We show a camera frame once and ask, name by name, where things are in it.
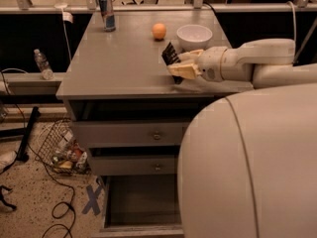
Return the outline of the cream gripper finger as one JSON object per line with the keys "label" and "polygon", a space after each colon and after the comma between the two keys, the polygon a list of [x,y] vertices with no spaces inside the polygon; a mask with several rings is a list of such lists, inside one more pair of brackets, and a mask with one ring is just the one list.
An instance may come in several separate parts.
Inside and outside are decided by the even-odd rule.
{"label": "cream gripper finger", "polygon": [[179,76],[184,79],[195,79],[200,76],[202,72],[195,63],[174,63],[167,67],[168,71],[173,76]]}
{"label": "cream gripper finger", "polygon": [[204,53],[203,50],[194,50],[194,51],[181,53],[178,55],[178,57],[181,61],[192,60],[193,62],[196,62],[203,53]]}

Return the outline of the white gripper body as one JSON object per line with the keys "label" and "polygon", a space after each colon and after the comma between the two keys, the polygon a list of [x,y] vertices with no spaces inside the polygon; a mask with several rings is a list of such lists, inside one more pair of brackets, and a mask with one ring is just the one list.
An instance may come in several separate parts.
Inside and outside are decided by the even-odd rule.
{"label": "white gripper body", "polygon": [[197,59],[197,65],[201,71],[201,76],[207,81],[221,82],[223,76],[221,74],[222,58],[227,47],[212,47],[203,51]]}

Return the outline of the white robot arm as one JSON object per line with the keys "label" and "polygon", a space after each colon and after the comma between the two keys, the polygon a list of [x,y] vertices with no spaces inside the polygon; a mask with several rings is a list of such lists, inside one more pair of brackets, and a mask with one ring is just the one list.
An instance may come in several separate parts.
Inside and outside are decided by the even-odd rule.
{"label": "white robot arm", "polygon": [[172,54],[174,76],[252,89],[202,109],[183,136],[184,238],[317,238],[317,82],[291,39]]}

